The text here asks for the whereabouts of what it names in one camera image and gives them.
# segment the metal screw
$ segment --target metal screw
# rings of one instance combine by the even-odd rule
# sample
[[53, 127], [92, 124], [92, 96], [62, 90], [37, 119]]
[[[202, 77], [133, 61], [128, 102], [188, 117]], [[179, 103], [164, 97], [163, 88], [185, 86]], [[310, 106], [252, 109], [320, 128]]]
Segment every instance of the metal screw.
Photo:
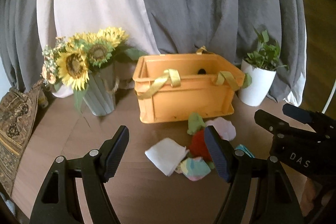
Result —
[[90, 151], [89, 154], [90, 154], [90, 156], [94, 157], [94, 156], [98, 155], [98, 153], [99, 153], [99, 151], [97, 149], [93, 149], [93, 150]]
[[63, 156], [59, 156], [56, 158], [56, 162], [59, 164], [61, 163], [62, 161], [64, 160], [64, 157]]
[[276, 156], [270, 156], [270, 157], [269, 157], [269, 160], [270, 160], [271, 162], [277, 162], [277, 161], [278, 161], [278, 158], [277, 158]]
[[236, 154], [238, 157], [242, 157], [242, 156], [244, 156], [245, 153], [244, 153], [243, 150], [238, 149], [238, 150], [235, 151], [235, 154]]

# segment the gray vase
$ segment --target gray vase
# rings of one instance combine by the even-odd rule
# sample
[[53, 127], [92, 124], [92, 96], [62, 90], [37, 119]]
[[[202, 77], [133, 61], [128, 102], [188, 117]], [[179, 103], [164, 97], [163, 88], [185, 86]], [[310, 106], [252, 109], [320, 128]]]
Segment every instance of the gray vase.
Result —
[[103, 82], [105, 79], [110, 85], [115, 84], [114, 66], [109, 66], [103, 74], [105, 75], [101, 72], [89, 73], [89, 88], [84, 96], [85, 103], [96, 116], [105, 116], [116, 108], [115, 94], [108, 93]]

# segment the multicolored cloth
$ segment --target multicolored cloth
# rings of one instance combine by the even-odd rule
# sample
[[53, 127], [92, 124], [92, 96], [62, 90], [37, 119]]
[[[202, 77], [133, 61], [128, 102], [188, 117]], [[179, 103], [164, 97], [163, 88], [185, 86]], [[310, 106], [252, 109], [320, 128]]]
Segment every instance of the multicolored cloth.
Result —
[[178, 169], [191, 181], [200, 180], [211, 172], [210, 167], [202, 157], [187, 158], [181, 162]]

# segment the folded towel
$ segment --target folded towel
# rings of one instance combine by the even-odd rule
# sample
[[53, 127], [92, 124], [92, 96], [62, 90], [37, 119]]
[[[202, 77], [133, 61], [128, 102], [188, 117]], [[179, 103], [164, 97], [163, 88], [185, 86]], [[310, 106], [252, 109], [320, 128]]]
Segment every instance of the folded towel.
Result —
[[213, 126], [223, 140], [232, 141], [236, 137], [236, 129], [230, 121], [222, 117], [205, 122], [206, 126]]
[[170, 176], [188, 152], [186, 147], [170, 138], [165, 138], [145, 151], [145, 154], [162, 173]]

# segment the wooden floor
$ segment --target wooden floor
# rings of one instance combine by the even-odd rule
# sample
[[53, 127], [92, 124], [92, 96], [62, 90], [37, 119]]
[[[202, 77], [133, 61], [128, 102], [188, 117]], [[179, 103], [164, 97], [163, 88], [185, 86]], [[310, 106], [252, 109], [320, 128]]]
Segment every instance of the wooden floor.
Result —
[[[322, 111], [336, 78], [336, 0], [303, 0], [307, 29], [307, 81], [301, 107]], [[336, 119], [336, 96], [326, 112]]]

